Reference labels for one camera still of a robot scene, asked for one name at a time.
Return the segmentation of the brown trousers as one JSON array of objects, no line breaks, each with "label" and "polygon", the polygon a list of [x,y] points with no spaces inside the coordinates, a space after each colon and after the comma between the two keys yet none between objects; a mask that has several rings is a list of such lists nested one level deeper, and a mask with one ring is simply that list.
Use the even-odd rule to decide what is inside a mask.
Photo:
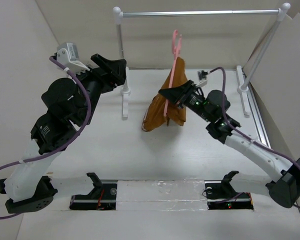
[{"label": "brown trousers", "polygon": [[[186,83],[188,80],[185,74],[186,64],[185,61],[178,57],[173,75],[172,88],[179,87]],[[159,93],[152,99],[144,119],[142,121],[141,129],[144,132],[150,132],[163,124],[169,125],[171,121],[183,127],[186,122],[186,109],[178,108],[172,103],[167,104],[167,112],[165,112],[166,99]]]}]

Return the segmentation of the pink plastic hanger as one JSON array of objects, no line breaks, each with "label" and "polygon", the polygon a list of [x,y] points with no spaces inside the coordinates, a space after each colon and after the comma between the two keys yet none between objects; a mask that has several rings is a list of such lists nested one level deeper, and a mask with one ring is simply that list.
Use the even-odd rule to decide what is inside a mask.
[{"label": "pink plastic hanger", "polygon": [[182,35],[179,34],[179,31],[176,29],[172,34],[171,52],[173,54],[173,65],[170,71],[168,88],[171,88],[173,86],[177,59],[180,55],[181,48],[182,48]]}]

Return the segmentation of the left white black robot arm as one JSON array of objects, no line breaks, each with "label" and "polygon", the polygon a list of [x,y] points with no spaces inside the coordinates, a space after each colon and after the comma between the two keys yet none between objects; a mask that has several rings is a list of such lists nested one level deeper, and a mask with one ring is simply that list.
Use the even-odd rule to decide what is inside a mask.
[{"label": "left white black robot arm", "polygon": [[7,195],[5,208],[9,217],[40,211],[51,204],[54,197],[63,194],[73,199],[95,200],[99,210],[113,208],[111,203],[103,202],[109,185],[102,183],[94,172],[86,173],[82,181],[58,181],[46,172],[91,123],[100,96],[125,84],[127,62],[95,54],[91,57],[95,68],[75,73],[56,56],[50,60],[65,71],[67,77],[53,81],[42,94],[47,112],[31,129],[25,158],[12,163],[15,169],[10,177],[0,179],[0,193]]}]

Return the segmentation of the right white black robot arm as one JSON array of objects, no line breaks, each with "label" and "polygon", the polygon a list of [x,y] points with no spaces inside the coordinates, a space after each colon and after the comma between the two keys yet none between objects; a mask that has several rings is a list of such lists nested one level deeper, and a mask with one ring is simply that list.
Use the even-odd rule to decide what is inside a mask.
[{"label": "right white black robot arm", "polygon": [[266,176],[258,176],[237,170],[229,172],[221,180],[225,196],[234,198],[252,192],[269,196],[284,208],[296,206],[300,197],[300,158],[294,160],[241,132],[240,123],[226,113],[231,104],[223,89],[204,95],[202,89],[189,80],[178,87],[160,89],[158,94],[174,107],[188,108],[197,114],[208,123],[206,130],[212,138],[241,153],[266,173]]}]

